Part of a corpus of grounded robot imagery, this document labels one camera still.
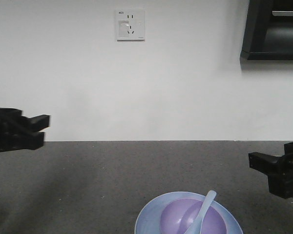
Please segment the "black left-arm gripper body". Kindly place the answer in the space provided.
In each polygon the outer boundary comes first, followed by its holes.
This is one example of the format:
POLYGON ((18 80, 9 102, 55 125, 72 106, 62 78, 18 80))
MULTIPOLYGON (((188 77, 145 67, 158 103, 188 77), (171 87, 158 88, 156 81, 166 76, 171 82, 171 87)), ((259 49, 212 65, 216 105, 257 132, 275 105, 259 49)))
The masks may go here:
POLYGON ((0 153, 21 150, 20 136, 11 122, 20 117, 22 110, 0 107, 0 153))

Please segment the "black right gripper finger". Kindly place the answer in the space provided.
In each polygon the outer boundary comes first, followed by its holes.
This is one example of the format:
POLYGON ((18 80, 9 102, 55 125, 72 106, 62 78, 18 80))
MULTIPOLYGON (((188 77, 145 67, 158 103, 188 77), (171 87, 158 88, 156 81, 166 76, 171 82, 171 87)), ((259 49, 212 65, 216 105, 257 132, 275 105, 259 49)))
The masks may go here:
POLYGON ((293 197, 293 178, 284 179, 279 176, 268 176, 269 192, 284 199, 293 197))
POLYGON ((249 153, 249 166, 265 175, 282 175, 280 162, 283 156, 269 155, 260 152, 249 153))

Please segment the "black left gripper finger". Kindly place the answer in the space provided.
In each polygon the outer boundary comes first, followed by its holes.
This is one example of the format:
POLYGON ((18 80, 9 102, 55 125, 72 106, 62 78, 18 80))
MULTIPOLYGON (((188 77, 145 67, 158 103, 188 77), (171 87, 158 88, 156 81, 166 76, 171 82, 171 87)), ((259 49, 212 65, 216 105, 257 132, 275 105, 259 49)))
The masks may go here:
POLYGON ((19 130, 23 133, 37 133, 50 124, 49 115, 39 115, 35 117, 19 117, 19 130))
POLYGON ((45 132, 37 132, 33 134, 12 134, 8 135, 4 140, 5 151, 16 150, 36 150, 44 145, 45 132))

